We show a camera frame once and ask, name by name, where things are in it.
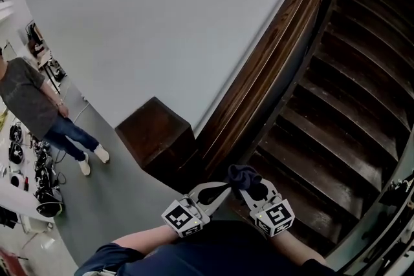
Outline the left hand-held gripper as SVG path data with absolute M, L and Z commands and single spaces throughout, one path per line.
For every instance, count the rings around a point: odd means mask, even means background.
M 163 212 L 162 219 L 180 238 L 188 237 L 211 221 L 208 215 L 214 214 L 231 190 L 230 184 L 225 182 L 199 184 L 189 196 L 174 200 Z M 193 199 L 199 199 L 199 205 Z

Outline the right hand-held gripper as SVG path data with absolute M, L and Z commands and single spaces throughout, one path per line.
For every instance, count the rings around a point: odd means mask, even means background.
M 269 237 L 274 237 L 290 228 L 295 220 L 295 214 L 287 199 L 280 200 L 278 191 L 274 184 L 266 179 L 261 183 L 266 187 L 266 201 L 261 194 L 251 194 L 248 190 L 240 190 L 239 193 L 243 202 L 251 212 L 261 209 L 254 216 L 255 226 Z

